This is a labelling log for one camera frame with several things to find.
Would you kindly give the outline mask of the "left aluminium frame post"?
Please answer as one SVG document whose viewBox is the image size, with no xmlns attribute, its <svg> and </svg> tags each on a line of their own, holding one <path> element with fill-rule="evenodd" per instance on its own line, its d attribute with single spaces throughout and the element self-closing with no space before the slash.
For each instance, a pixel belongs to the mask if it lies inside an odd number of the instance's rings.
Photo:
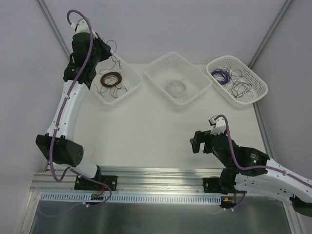
<svg viewBox="0 0 312 234">
<path fill-rule="evenodd" d="M 65 38 L 64 38 L 63 34 L 61 33 L 60 28 L 57 25 L 46 1 L 45 0 L 35 0 L 35 2 L 38 5 L 41 13 L 43 14 L 43 16 L 44 16 L 44 18 L 48 24 L 48 27 L 50 28 L 55 39 L 57 40 L 58 45 L 62 50 L 62 53 L 64 54 L 67 61 L 69 62 L 71 49 L 69 48 L 68 44 L 66 43 Z"/>
</svg>

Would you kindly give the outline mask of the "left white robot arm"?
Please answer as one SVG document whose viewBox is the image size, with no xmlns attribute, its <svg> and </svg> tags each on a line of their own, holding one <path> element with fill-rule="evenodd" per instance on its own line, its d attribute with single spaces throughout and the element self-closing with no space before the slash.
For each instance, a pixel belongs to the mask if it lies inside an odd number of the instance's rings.
<svg viewBox="0 0 312 234">
<path fill-rule="evenodd" d="M 97 190 L 102 186 L 101 170 L 83 156 L 83 146 L 74 142 L 74 131 L 80 107 L 96 76 L 96 66 L 112 53 L 98 33 L 75 34 L 72 48 L 57 112 L 46 133 L 37 135 L 36 145 L 51 164 L 68 166 L 86 177 L 90 189 Z"/>
</svg>

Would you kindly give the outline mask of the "left white perforated basket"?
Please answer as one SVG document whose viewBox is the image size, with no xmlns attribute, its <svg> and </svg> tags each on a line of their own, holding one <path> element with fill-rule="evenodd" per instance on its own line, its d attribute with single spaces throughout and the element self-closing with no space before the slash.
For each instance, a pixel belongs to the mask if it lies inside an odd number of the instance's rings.
<svg viewBox="0 0 312 234">
<path fill-rule="evenodd" d="M 130 97 L 142 83 L 142 77 L 128 63 L 113 55 L 98 64 L 91 91 L 104 104 L 114 106 Z"/>
</svg>

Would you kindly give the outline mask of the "middle white perforated basket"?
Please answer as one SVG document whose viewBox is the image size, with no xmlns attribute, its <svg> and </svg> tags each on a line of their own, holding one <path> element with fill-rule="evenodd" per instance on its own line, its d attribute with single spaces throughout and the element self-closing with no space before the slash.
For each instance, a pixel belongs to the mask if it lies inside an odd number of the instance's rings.
<svg viewBox="0 0 312 234">
<path fill-rule="evenodd" d="M 144 74 L 173 112 L 190 108 L 212 86 L 206 74 L 177 52 L 157 58 Z"/>
</svg>

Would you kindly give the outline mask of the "white perforated basket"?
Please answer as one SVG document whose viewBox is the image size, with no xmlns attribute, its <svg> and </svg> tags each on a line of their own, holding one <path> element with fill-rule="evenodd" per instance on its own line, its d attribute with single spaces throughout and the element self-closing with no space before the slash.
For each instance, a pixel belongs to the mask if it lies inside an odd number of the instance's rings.
<svg viewBox="0 0 312 234">
<path fill-rule="evenodd" d="M 98 64 L 91 91 L 104 104 L 114 106 L 130 97 L 142 83 L 142 77 L 128 63 L 113 55 Z"/>
<path fill-rule="evenodd" d="M 144 74 L 173 112 L 190 108 L 212 86 L 206 74 L 177 52 L 157 58 Z"/>
<path fill-rule="evenodd" d="M 234 56 L 221 56 L 206 66 L 213 87 L 235 108 L 244 108 L 262 99 L 267 84 Z"/>
</svg>

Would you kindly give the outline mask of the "right aluminium frame post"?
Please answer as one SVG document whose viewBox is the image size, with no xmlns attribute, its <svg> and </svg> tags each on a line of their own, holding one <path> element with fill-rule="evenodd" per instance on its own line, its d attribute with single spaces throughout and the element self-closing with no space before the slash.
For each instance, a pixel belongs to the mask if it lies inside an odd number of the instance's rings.
<svg viewBox="0 0 312 234">
<path fill-rule="evenodd" d="M 272 38 L 273 34 L 275 33 L 277 27 L 279 26 L 280 22 L 283 20 L 284 16 L 289 11 L 289 8 L 294 3 L 294 0 L 285 0 L 277 12 L 274 20 L 272 21 L 271 25 L 269 26 L 264 38 L 262 39 L 261 43 L 259 44 L 258 48 L 256 49 L 248 67 L 250 69 L 253 68 L 253 66 L 256 64 L 257 60 L 265 50 L 265 47 L 269 43 L 270 39 Z"/>
</svg>

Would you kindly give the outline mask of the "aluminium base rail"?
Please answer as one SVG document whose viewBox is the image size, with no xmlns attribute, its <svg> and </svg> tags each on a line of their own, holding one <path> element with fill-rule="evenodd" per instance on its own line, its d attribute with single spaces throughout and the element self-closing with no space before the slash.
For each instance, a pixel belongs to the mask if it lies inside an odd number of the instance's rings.
<svg viewBox="0 0 312 234">
<path fill-rule="evenodd" d="M 175 168 L 135 168 L 102 166 L 104 175 L 117 176 L 116 193 L 201 195 L 204 193 L 205 177 L 220 177 L 221 168 L 175 169 Z M 68 172 L 63 181 L 56 182 L 51 170 L 36 172 L 30 191 L 69 192 L 74 191 L 76 175 Z"/>
</svg>

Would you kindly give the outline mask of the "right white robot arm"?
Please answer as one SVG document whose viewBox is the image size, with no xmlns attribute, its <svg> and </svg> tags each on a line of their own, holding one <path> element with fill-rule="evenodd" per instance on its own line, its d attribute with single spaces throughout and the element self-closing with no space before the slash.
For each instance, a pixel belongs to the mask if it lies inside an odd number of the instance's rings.
<svg viewBox="0 0 312 234">
<path fill-rule="evenodd" d="M 278 164 L 267 154 L 238 146 L 226 133 L 196 131 L 190 139 L 193 153 L 213 154 L 223 165 L 219 177 L 204 178 L 206 193 L 255 193 L 291 205 L 299 214 L 312 215 L 312 181 Z"/>
</svg>

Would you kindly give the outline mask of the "right white perforated basket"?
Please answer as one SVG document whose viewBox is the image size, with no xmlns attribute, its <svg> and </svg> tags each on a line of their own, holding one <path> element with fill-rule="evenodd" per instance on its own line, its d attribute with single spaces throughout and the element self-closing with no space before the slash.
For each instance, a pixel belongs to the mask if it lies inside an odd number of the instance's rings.
<svg viewBox="0 0 312 234">
<path fill-rule="evenodd" d="M 234 56 L 221 56 L 206 66 L 213 87 L 235 108 L 244 108 L 262 99 L 267 84 Z"/>
</svg>

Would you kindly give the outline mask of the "aluminium frame post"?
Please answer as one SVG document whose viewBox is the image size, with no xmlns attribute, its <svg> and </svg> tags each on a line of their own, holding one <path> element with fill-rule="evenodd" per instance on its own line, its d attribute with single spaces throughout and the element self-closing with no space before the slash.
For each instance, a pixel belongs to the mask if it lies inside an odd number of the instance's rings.
<svg viewBox="0 0 312 234">
<path fill-rule="evenodd" d="M 279 26 L 280 22 L 283 20 L 284 16 L 289 11 L 289 8 L 294 3 L 294 0 L 285 0 L 277 12 L 274 20 L 272 21 L 271 25 L 269 26 L 264 38 L 262 39 L 261 43 L 259 44 L 258 48 L 256 49 L 248 67 L 250 69 L 253 68 L 253 66 L 256 64 L 257 60 L 265 50 L 265 47 L 269 43 L 270 39 L 272 38 L 273 34 L 275 33 L 277 27 Z"/>
<path fill-rule="evenodd" d="M 57 40 L 58 45 L 62 50 L 62 53 L 64 54 L 67 61 L 69 62 L 71 49 L 69 48 L 68 44 L 66 43 L 65 38 L 64 38 L 63 34 L 61 33 L 60 28 L 57 25 L 46 1 L 45 0 L 35 0 L 35 2 L 38 5 L 41 13 L 43 14 L 43 16 L 44 16 L 44 18 L 48 24 L 48 27 L 50 28 L 55 39 Z"/>
</svg>

